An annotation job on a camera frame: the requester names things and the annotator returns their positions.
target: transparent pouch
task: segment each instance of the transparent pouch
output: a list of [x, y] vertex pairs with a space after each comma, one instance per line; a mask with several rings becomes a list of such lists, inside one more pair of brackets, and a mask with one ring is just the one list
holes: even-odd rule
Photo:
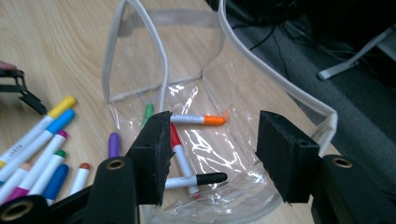
[[[256, 157], [261, 110], [280, 114], [320, 144], [335, 133], [336, 112], [299, 90], [249, 52], [226, 20], [225, 2], [122, 0], [103, 69], [103, 91], [125, 154], [149, 111], [222, 116], [220, 126], [176, 123], [194, 173], [223, 172], [221, 184], [166, 189], [163, 205], [141, 206], [145, 223], [246, 223], [281, 202]], [[168, 177], [182, 176], [175, 157]]]

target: yellow marker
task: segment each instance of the yellow marker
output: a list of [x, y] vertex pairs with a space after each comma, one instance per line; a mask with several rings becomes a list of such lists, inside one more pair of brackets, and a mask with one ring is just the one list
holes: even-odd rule
[[0, 168], [3, 168], [10, 161], [16, 158], [21, 151], [23, 151], [36, 137], [43, 133], [46, 128], [56, 120], [61, 114], [73, 107], [76, 103], [76, 98], [73, 96], [66, 96], [64, 99], [51, 109], [51, 111], [43, 117], [28, 133], [26, 133], [17, 143], [10, 147], [0, 157]]
[[172, 115], [171, 122], [203, 125], [222, 125], [225, 123], [225, 119], [222, 116]]

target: table surface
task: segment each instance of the table surface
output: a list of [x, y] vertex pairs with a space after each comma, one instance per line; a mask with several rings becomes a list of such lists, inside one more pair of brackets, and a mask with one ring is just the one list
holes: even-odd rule
[[[96, 167], [106, 159], [108, 136], [115, 131], [103, 99], [101, 74], [118, 2], [0, 0], [0, 60], [25, 72], [29, 91], [48, 109], [67, 95], [78, 100], [74, 107], [77, 116], [67, 127], [69, 137], [63, 149], [70, 154], [65, 163], [72, 172], [82, 162], [92, 166], [87, 186], [93, 182]], [[42, 118], [18, 96], [0, 93], [0, 152]], [[336, 150], [331, 147], [328, 153]], [[71, 176], [66, 179], [58, 201], [66, 197], [72, 180]], [[313, 223], [313, 219], [309, 204], [282, 203], [254, 223], [263, 222]]]

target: gray carpet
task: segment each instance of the gray carpet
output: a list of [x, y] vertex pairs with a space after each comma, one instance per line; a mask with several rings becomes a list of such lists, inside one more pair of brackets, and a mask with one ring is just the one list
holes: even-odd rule
[[[242, 21], [229, 17], [235, 33], [249, 49], [271, 33], [270, 25], [240, 26]], [[301, 20], [291, 24], [301, 24]], [[335, 109], [339, 122], [332, 144], [342, 155], [358, 162], [382, 190], [396, 192], [396, 91], [374, 78], [374, 68], [367, 63], [319, 80], [319, 71], [340, 61], [313, 48], [296, 33], [299, 37], [292, 38], [285, 30], [292, 31], [287, 25], [277, 25], [252, 52], [290, 82]]]

